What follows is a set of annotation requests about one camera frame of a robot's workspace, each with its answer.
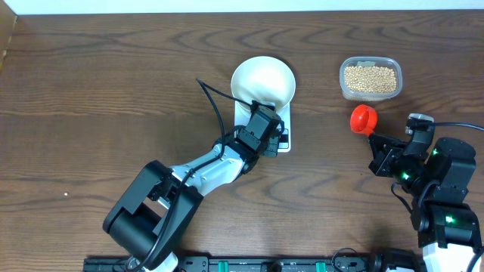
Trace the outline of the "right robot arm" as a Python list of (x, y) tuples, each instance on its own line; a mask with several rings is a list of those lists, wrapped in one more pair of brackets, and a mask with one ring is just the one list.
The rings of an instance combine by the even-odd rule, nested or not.
[(476, 151), (456, 138), (404, 141), (371, 134), (369, 168), (394, 178), (413, 200), (404, 204), (421, 256), (386, 249), (371, 256), (370, 271), (478, 271), (483, 246), (477, 215), (464, 203), (476, 169)]

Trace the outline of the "red plastic measuring scoop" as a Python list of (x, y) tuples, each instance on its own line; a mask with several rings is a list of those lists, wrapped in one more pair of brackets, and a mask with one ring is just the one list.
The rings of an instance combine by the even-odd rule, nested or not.
[(352, 132), (370, 137), (374, 133), (377, 121), (376, 110), (368, 105), (360, 104), (353, 110), (349, 124)]

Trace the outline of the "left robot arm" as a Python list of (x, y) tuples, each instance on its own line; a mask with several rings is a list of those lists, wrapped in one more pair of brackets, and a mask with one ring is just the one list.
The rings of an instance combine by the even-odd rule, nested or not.
[(125, 269), (174, 270), (174, 250), (205, 195), (250, 172), (261, 156), (275, 157), (284, 130), (282, 125), (238, 125), (192, 162), (171, 167), (149, 162), (103, 223), (131, 255)]

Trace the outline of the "white digital kitchen scale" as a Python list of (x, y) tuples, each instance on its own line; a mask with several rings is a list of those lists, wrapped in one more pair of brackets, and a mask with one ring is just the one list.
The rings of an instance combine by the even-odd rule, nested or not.
[(234, 124), (244, 127), (237, 138), (258, 153), (265, 150), (266, 156), (276, 156), (291, 150), (289, 104), (276, 112), (262, 104), (245, 108), (245, 104), (236, 102)]

